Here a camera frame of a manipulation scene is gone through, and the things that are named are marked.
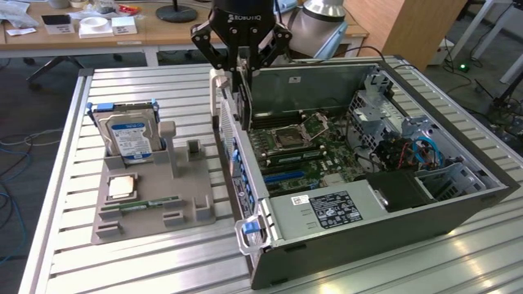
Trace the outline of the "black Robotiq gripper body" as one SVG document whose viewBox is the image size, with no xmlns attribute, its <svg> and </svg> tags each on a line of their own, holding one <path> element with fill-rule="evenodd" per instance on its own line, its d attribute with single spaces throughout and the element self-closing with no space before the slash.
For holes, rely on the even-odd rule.
<svg viewBox="0 0 523 294">
<path fill-rule="evenodd" d="M 273 1 L 212 1 L 209 26 L 228 47 L 257 45 L 275 27 Z"/>
</svg>

